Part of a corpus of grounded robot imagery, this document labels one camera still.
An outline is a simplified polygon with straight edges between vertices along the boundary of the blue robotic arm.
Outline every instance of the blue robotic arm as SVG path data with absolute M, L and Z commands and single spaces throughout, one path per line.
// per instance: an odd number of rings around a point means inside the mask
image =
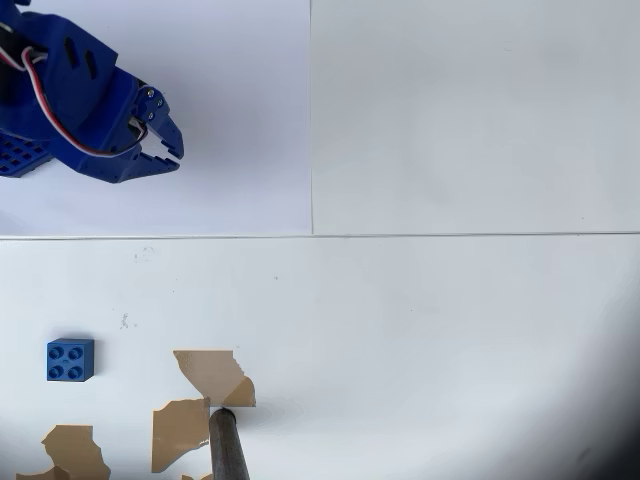
M 16 4 L 30 0 L 0 0 L 0 176 L 20 177 L 53 157 L 110 183 L 177 170 L 140 145 L 151 131 L 173 157 L 184 155 L 160 91 L 118 68 L 116 52 L 69 20 Z M 25 49 L 38 52 L 33 64 Z

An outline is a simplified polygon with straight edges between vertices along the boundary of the white table surface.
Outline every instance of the white table surface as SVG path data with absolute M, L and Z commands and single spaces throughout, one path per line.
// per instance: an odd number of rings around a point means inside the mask
M 637 228 L 640 7 L 473 5 L 314 1 L 316 232 Z M 207 473 L 206 447 L 150 473 L 152 409 L 198 396 L 174 348 L 254 381 L 253 480 L 576 477 L 640 400 L 639 258 L 634 235 L 0 242 L 0 478 L 47 468 L 56 423 L 94 425 L 114 480 Z M 98 342 L 85 384 L 43 380 L 65 335 Z
M 315 0 L 315 232 L 640 230 L 635 0 Z
M 575 473 L 636 410 L 639 255 L 633 236 L 2 242 L 0 477 L 46 468 L 56 423 L 94 425 L 114 480 L 207 473 L 207 448 L 149 472 L 152 409 L 198 397 L 174 348 L 232 348 L 254 381 L 254 480 Z M 98 341 L 84 384 L 44 380 L 64 335 Z

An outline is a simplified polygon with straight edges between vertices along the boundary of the white backdrop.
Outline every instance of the white backdrop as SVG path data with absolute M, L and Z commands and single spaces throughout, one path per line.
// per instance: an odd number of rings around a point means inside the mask
M 637 0 L 315 0 L 321 234 L 640 230 Z
M 178 172 L 0 179 L 0 235 L 309 233 L 308 0 L 35 0 L 120 53 L 182 130 Z M 166 157 L 159 142 L 145 151 Z

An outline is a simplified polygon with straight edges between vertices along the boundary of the white wire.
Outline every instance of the white wire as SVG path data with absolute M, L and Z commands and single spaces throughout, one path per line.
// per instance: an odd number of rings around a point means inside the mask
M 123 155 L 123 154 L 133 150 L 134 148 L 136 148 L 138 146 L 139 142 L 146 135 L 146 130 L 144 128 L 141 128 L 141 127 L 139 127 L 140 128 L 140 135 L 138 136 L 136 142 L 130 148 L 128 148 L 128 149 L 126 149 L 126 150 L 124 150 L 122 152 L 115 152 L 115 153 L 100 152 L 98 150 L 94 150 L 94 149 L 91 149 L 91 148 L 88 148 L 88 147 L 82 145 L 75 138 L 73 138 L 73 136 L 69 132 L 67 132 L 62 127 L 62 125 L 60 125 L 58 120 L 53 115 L 53 112 L 51 112 L 51 109 L 50 109 L 49 104 L 47 102 L 47 99 L 46 99 L 46 97 L 44 95 L 44 92 L 40 88 L 40 80 L 38 78 L 37 72 L 33 68 L 33 63 L 34 62 L 29 59 L 29 54 L 32 51 L 33 51 L 33 47 L 27 47 L 22 51 L 21 58 L 22 58 L 22 63 L 24 65 L 22 67 L 23 71 L 26 70 L 27 73 L 29 74 L 29 78 L 31 79 L 31 85 L 33 87 L 33 91 L 35 93 L 36 100 L 38 102 L 38 105 L 40 105 L 40 109 L 42 110 L 42 113 L 44 113 L 44 116 L 47 118 L 47 120 L 49 121 L 51 126 L 56 130 L 56 132 L 58 132 L 60 134 L 60 136 L 62 136 L 62 138 L 64 138 L 73 147 L 75 147 L 77 150 L 81 151 L 85 155 L 89 155 L 90 157 L 98 157 L 98 158 L 116 158 L 116 157 L 119 157 L 120 155 Z
M 34 58 L 31 63 L 33 63 L 34 65 L 38 62 L 41 62 L 42 60 L 46 60 L 49 57 L 48 54 L 46 53 L 40 53 L 38 54 L 38 56 L 36 58 Z M 24 68 L 24 66 L 20 65 L 19 63 L 17 63 L 13 57 L 11 57 L 11 55 L 9 55 L 7 53 L 7 51 L 0 47 L 0 59 L 2 59 L 5 63 L 7 63 L 9 66 L 13 67 L 14 69 L 20 71 L 20 72 L 25 72 L 27 69 Z

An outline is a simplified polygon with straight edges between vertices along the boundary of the dark metal pole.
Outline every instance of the dark metal pole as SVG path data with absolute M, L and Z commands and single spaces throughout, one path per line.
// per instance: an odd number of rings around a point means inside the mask
M 209 419 L 211 436 L 211 464 L 215 480 L 249 480 L 240 437 L 236 428 L 236 416 L 223 408 Z

